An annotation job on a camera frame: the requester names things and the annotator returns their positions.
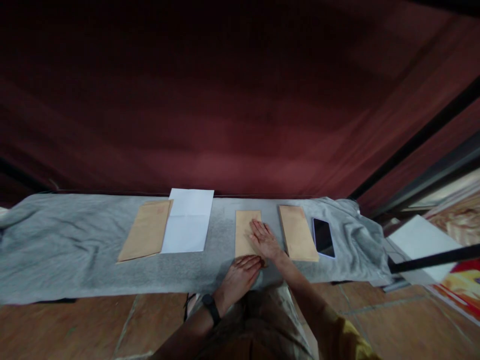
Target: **dark red curtain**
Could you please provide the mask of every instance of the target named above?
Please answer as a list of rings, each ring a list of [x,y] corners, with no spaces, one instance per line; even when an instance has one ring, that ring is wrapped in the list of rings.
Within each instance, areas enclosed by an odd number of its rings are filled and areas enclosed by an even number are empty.
[[[480,69],[479,21],[414,3],[201,4],[3,11],[2,157],[52,189],[342,198]]]

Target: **black wristwatch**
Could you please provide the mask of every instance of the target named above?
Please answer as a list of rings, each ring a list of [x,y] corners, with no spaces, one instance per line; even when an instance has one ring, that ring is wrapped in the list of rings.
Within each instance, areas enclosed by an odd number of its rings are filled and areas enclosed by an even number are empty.
[[[216,327],[219,324],[221,318],[219,310],[217,309],[217,305],[215,304],[215,299],[212,297],[212,295],[206,294],[203,295],[203,297],[201,298],[201,302],[210,312],[210,315],[213,319],[213,327]]]

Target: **kraft paper envelope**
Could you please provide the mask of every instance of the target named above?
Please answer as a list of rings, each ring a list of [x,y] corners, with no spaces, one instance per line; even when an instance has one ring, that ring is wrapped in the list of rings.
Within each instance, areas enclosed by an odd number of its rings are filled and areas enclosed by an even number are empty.
[[[118,262],[143,258],[162,250],[173,200],[148,201],[138,209]]]
[[[302,207],[281,205],[279,209],[288,256],[297,261],[319,261],[319,253]]]
[[[236,212],[235,223],[235,257],[245,255],[259,255],[257,247],[252,243],[250,235],[253,233],[250,227],[252,219],[262,221],[262,213],[260,210],[241,211]],[[267,266],[267,260],[262,256],[262,265]]]

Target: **black phone screen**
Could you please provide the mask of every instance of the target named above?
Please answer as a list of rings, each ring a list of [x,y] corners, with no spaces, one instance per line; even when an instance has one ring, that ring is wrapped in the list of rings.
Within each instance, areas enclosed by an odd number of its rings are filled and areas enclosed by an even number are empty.
[[[316,250],[328,257],[335,257],[334,243],[332,242],[332,234],[330,225],[326,221],[313,219],[313,238]]]

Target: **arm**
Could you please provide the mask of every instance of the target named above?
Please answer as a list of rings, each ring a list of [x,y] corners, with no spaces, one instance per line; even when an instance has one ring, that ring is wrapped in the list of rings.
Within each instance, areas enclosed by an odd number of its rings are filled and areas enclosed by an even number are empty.
[[[255,255],[239,257],[228,269],[220,287],[212,294],[218,313],[224,317],[227,310],[242,298],[257,279],[261,258]],[[190,316],[150,359],[193,359],[214,327],[212,316],[202,306]]]
[[[290,287],[311,332],[318,342],[323,359],[378,359],[353,325],[338,316],[307,278],[282,251],[267,224],[252,220],[250,239],[270,259]]]

